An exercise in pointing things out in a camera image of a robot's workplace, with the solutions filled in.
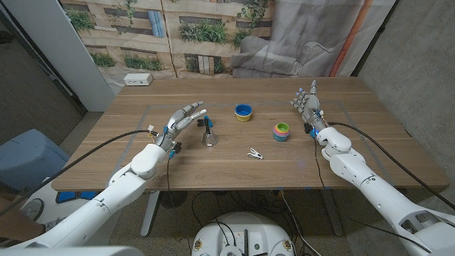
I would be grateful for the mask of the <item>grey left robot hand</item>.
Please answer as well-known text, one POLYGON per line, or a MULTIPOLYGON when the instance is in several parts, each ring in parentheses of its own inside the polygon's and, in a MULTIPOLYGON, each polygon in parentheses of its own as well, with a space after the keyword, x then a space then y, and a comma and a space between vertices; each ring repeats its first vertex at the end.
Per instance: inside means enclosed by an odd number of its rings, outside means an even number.
POLYGON ((156 145, 164 151, 171 148, 175 138, 188 127, 193 120, 203 116, 207 110, 196 111, 204 102, 194 102, 187 105, 182 110, 177 110, 169 119, 168 124, 164 127, 163 134, 157 137, 156 145))

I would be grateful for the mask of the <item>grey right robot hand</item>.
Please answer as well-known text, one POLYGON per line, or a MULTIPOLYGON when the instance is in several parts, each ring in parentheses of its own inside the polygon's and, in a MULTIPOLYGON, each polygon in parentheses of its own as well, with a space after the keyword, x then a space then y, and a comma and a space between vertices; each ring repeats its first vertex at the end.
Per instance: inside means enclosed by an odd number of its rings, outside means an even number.
POLYGON ((314 134, 319 133, 328 126, 327 122, 323 120, 323 110, 320 108, 316 90, 317 81, 313 80, 308 92, 300 88, 295 94, 296 97, 290 102, 301 115, 304 123, 311 126, 314 134))

